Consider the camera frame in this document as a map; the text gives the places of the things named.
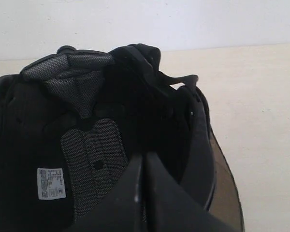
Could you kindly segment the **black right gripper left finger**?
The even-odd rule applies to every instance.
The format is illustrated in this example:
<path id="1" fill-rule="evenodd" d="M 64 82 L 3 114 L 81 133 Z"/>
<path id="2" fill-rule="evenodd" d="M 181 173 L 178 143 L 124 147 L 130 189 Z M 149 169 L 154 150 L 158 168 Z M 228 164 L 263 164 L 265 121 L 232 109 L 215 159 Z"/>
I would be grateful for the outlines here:
<path id="1" fill-rule="evenodd" d="M 142 171 L 142 155 L 136 153 L 107 196 L 65 231 L 141 232 Z"/>

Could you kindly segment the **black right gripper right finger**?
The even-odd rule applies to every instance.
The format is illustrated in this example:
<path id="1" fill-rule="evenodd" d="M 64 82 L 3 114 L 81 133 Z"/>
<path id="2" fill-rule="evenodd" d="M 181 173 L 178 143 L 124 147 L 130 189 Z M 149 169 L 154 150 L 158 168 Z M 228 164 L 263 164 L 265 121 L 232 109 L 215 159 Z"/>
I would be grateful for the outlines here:
<path id="1" fill-rule="evenodd" d="M 222 223 L 188 196 L 169 175 L 156 153 L 145 156 L 145 184 L 150 232 L 222 231 Z"/>

